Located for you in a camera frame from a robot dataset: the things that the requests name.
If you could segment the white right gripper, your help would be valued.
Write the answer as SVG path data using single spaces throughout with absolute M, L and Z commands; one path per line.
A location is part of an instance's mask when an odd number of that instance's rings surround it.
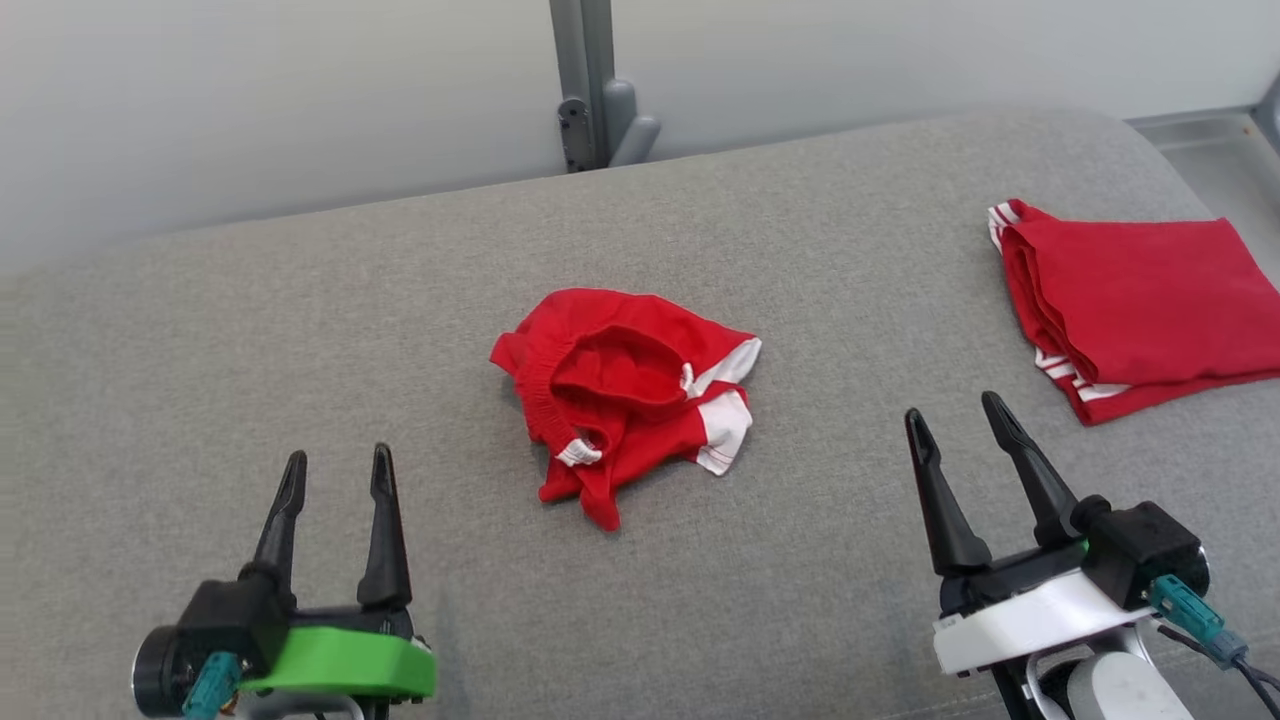
M 1137 632 L 1151 610 L 1121 609 L 1082 570 L 1085 546 L 1073 544 L 1082 538 L 1071 523 L 1076 496 L 998 393 L 988 389 L 980 402 L 1021 482 L 1041 548 L 993 560 L 945 477 L 923 414 L 909 409 L 904 428 L 911 469 L 932 568 L 942 580 L 933 635 L 942 673 L 984 671 L 1074 644 L 1128 652 L 1151 664 Z

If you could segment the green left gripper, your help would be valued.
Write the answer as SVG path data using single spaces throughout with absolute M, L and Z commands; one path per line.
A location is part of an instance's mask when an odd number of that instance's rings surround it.
M 307 454 L 288 457 L 253 557 L 239 578 L 265 575 L 283 606 L 296 606 L 292 591 L 296 521 L 305 507 Z M 396 469 L 390 447 L 376 443 L 370 496 L 374 501 L 367 561 L 357 587 L 364 609 L 328 609 L 291 619 L 271 670 L 244 678 L 241 694 L 287 692 L 421 701 L 436 692 L 436 659 L 415 629 L 410 561 L 404 546 Z

